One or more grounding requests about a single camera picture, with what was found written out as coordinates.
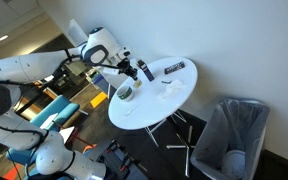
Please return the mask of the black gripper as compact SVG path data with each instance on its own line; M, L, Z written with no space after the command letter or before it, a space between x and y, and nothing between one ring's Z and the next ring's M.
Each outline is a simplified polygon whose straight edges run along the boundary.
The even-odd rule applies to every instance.
M129 59L125 58L118 63L117 66L119 67L121 73L131 77L134 81L138 80L137 69L131 66Z

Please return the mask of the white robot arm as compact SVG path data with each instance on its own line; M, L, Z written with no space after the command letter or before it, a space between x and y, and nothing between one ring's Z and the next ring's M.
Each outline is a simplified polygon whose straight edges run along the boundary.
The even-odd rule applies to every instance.
M76 180L102 179L106 166L65 147L56 131L42 129L13 110L27 90L44 85L39 81L57 77L66 63L80 60L98 67L112 68L133 79L137 70L129 60L130 50L117 43L104 27L93 29L77 47L53 52L31 53L0 60L0 143L14 150L29 150L30 159L42 176L69 175Z

